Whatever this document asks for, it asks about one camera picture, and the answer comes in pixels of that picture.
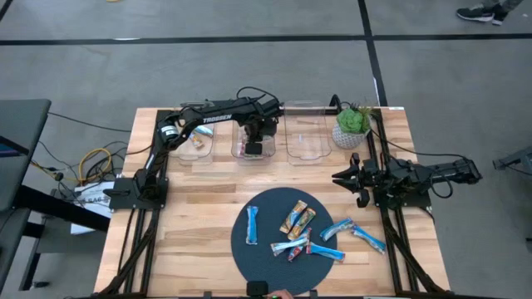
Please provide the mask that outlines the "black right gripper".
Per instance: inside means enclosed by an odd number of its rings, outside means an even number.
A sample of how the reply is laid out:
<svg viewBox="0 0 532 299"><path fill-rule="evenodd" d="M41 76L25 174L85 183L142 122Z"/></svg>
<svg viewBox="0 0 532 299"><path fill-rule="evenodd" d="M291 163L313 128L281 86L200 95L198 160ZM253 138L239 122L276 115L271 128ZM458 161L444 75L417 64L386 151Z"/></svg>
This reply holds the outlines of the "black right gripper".
<svg viewBox="0 0 532 299"><path fill-rule="evenodd" d="M333 182L352 194L359 193L357 206L365 208L370 201L368 188L373 188L381 183L383 172L380 170L376 158L360 160L358 153L353 153L351 165L348 169L333 174Z"/></svg>

